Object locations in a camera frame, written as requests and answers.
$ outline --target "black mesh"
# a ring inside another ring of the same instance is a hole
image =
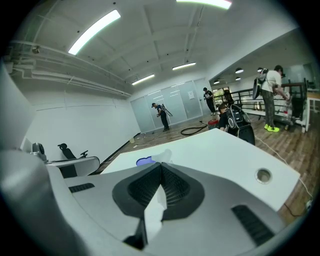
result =
[[[161,185],[168,208],[177,204],[190,192],[190,185],[187,182],[164,167],[161,172]]]
[[[231,210],[257,246],[274,236],[274,233],[247,206],[238,205]]]
[[[161,166],[136,179],[128,186],[128,192],[139,204],[147,207],[157,192],[160,183]]]
[[[162,220],[188,217],[205,197],[200,182],[166,163],[155,163],[121,180],[114,186],[112,197],[124,214],[143,218],[146,207],[160,185],[165,192],[167,205]]]

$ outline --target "gray pants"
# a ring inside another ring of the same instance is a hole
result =
[[[265,110],[265,124],[275,127],[275,101],[274,94],[271,91],[261,90],[261,95],[264,101],[264,110]]]

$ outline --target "white panel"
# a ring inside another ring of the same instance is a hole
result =
[[[42,143],[50,161],[65,159],[57,146],[66,143],[75,156],[89,150],[88,156],[102,162],[140,132],[129,101],[121,97],[76,87],[66,94],[66,108],[60,83],[31,81],[19,84],[38,110],[25,136],[32,143]],[[61,107],[47,109],[47,102]]]
[[[0,85],[0,149],[18,149],[35,112],[12,81],[2,61]]]

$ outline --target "black vent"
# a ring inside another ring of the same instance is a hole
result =
[[[160,184],[161,166],[136,179],[128,186],[129,195],[147,207]]]
[[[81,185],[77,185],[77,186],[70,186],[69,189],[71,191],[71,193],[75,193],[75,192],[79,192],[79,191],[83,191],[83,190],[88,190],[91,188],[94,188],[95,185],[93,185],[92,183],[85,183],[85,184],[81,184]]]
[[[247,206],[238,205],[231,210],[257,246],[274,236],[274,233]]]
[[[190,192],[190,185],[166,168],[162,168],[161,185],[165,192],[166,205],[168,208],[183,200]]]

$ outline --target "black backpack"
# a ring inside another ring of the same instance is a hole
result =
[[[255,100],[260,95],[261,86],[267,79],[268,71],[268,69],[264,68],[261,71],[260,75],[256,79],[254,79],[252,99]]]

